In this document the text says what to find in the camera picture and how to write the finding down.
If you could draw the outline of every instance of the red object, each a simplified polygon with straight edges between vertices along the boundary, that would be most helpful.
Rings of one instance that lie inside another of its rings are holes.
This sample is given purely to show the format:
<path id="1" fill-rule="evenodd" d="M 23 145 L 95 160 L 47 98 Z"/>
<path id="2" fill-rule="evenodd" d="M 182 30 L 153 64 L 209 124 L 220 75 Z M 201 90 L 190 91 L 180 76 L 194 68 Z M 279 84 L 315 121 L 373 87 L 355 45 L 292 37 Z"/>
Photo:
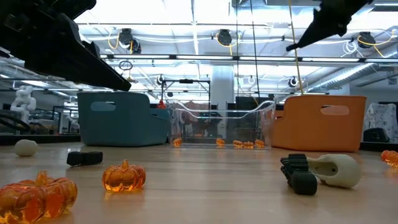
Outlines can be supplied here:
<path id="1" fill-rule="evenodd" d="M 163 103 L 163 100 L 159 101 L 159 104 L 157 105 L 158 109 L 166 109 L 166 105 Z"/>

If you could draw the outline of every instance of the wooden table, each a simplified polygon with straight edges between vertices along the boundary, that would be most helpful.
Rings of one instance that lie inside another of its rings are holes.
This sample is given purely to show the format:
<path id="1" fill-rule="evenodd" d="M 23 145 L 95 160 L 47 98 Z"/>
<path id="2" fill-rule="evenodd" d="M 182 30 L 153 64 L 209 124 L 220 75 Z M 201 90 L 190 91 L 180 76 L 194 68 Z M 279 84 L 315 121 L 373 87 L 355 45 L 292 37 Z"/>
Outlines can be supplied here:
<path id="1" fill-rule="evenodd" d="M 34 157 L 19 158 L 0 147 L 0 185 L 34 179 L 47 169 L 69 177 L 79 195 L 72 212 L 39 223 L 396 223 L 398 171 L 379 153 L 350 154 L 363 178 L 354 189 L 318 186 L 315 196 L 295 195 L 281 173 L 279 159 L 292 151 L 271 149 L 173 149 L 85 147 L 80 143 L 44 144 Z M 70 168 L 70 151 L 103 151 L 102 164 Z M 319 152 L 307 156 L 318 157 Z M 146 168 L 142 192 L 111 194 L 101 176 L 111 164 L 129 159 Z"/>

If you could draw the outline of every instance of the orange pumpkin figurine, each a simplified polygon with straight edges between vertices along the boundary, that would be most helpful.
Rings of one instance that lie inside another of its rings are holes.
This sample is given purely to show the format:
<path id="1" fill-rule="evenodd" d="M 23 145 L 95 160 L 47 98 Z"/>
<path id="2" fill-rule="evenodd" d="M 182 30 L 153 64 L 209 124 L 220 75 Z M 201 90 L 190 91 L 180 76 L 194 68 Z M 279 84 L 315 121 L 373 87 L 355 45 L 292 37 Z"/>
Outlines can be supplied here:
<path id="1" fill-rule="evenodd" d="M 173 145 L 174 147 L 180 147 L 182 145 L 182 139 L 181 138 L 174 139 Z"/>
<path id="2" fill-rule="evenodd" d="M 219 147 L 223 147 L 225 145 L 225 140 L 218 138 L 218 139 L 216 139 L 216 144 Z"/>
<path id="3" fill-rule="evenodd" d="M 122 165 L 108 167 L 102 176 L 102 186 L 113 192 L 141 189 L 146 180 L 145 169 L 142 166 L 129 165 L 127 159 Z"/>
<path id="4" fill-rule="evenodd" d="M 243 147 L 243 142 L 238 141 L 238 140 L 234 140 L 234 141 L 232 142 L 232 144 L 234 144 L 234 148 L 235 148 L 235 149 L 241 149 L 241 148 Z"/>
<path id="5" fill-rule="evenodd" d="M 381 153 L 381 160 L 398 168 L 398 152 L 385 150 Z"/>
<path id="6" fill-rule="evenodd" d="M 263 148 L 263 147 L 266 146 L 266 144 L 265 144 L 263 141 L 258 140 L 258 139 L 256 139 L 256 140 L 254 141 L 254 144 L 255 144 L 258 148 Z"/>
<path id="7" fill-rule="evenodd" d="M 244 149 L 253 149 L 254 148 L 254 143 L 251 141 L 247 141 L 243 143 L 243 148 Z"/>
<path id="8" fill-rule="evenodd" d="M 36 181 L 23 180 L 0 189 L 0 223 L 33 223 L 42 217 L 54 218 L 69 210 L 77 198 L 76 184 L 63 177 L 37 174 Z"/>

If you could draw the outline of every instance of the ceiling light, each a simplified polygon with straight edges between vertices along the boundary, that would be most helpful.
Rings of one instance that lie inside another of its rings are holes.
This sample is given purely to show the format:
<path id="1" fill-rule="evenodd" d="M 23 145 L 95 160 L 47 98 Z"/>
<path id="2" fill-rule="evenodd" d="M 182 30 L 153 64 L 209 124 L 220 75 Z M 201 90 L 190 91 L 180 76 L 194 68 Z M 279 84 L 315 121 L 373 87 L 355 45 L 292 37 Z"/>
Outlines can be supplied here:
<path id="1" fill-rule="evenodd" d="M 398 6 L 398 3 L 375 3 L 375 6 Z"/>
<path id="2" fill-rule="evenodd" d="M 303 62 L 358 62 L 358 58 L 303 58 Z"/>
<path id="3" fill-rule="evenodd" d="M 53 89 L 50 88 L 50 91 L 79 91 L 79 89 L 67 89 L 67 88 L 63 88 L 63 89 Z"/>
<path id="4" fill-rule="evenodd" d="M 57 94 L 59 94 L 59 95 L 61 95 L 61 96 L 67 96 L 67 97 L 69 97 L 69 95 L 68 94 L 66 94 L 66 93 L 62 93 L 62 92 L 60 92 L 60 91 L 55 91 Z"/>
<path id="5" fill-rule="evenodd" d="M 111 90 L 111 89 L 85 89 L 83 91 L 114 91 L 114 90 Z"/>
<path id="6" fill-rule="evenodd" d="M 22 81 L 23 83 L 27 83 L 27 84 L 31 84 L 31 85 L 35 85 L 35 86 L 41 86 L 41 87 L 46 87 L 48 86 L 46 83 L 44 82 L 40 82 L 40 81 Z"/>
<path id="7" fill-rule="evenodd" d="M 368 58 L 365 62 L 375 62 L 375 63 L 389 63 L 398 62 L 398 58 Z"/>
<path id="8" fill-rule="evenodd" d="M 169 59 L 170 58 L 168 55 L 113 55 L 113 57 L 123 58 L 123 59 Z"/>
<path id="9" fill-rule="evenodd" d="M 294 61 L 294 57 L 247 57 L 241 56 L 240 60 L 268 60 L 268 61 Z"/>
<path id="10" fill-rule="evenodd" d="M 232 60 L 232 56 L 178 55 L 177 59 L 189 59 L 189 60 Z"/>
<path id="11" fill-rule="evenodd" d="M 328 93 L 303 93 L 303 95 L 327 95 Z"/>

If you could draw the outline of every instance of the clear plastic bin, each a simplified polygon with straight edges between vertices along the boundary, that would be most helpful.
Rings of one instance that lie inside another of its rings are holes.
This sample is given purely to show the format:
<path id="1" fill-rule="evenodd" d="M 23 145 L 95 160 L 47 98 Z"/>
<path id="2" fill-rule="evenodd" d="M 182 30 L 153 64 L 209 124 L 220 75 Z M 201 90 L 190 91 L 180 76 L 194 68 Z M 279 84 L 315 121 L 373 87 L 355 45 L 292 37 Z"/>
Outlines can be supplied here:
<path id="1" fill-rule="evenodd" d="M 193 110 L 181 101 L 167 101 L 173 147 L 267 149 L 271 147 L 275 103 L 254 110 Z"/>

